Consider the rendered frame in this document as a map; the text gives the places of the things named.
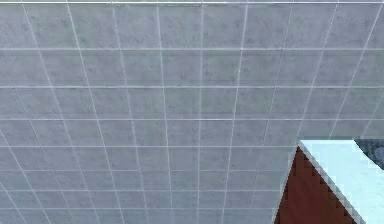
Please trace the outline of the dark grey sink basin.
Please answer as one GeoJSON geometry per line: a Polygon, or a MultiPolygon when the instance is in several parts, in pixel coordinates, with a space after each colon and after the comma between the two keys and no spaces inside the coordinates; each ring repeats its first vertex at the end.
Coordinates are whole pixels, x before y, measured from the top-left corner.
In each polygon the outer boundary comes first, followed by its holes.
{"type": "Polygon", "coordinates": [[[384,170],[384,139],[356,139],[363,153],[384,170]]]}

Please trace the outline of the red cabinet with white worktop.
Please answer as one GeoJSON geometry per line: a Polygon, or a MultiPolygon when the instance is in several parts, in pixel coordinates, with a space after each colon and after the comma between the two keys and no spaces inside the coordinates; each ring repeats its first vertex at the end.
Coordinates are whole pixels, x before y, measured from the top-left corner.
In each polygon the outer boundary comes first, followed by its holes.
{"type": "Polygon", "coordinates": [[[384,170],[355,140],[299,143],[274,224],[384,224],[384,170]]]}

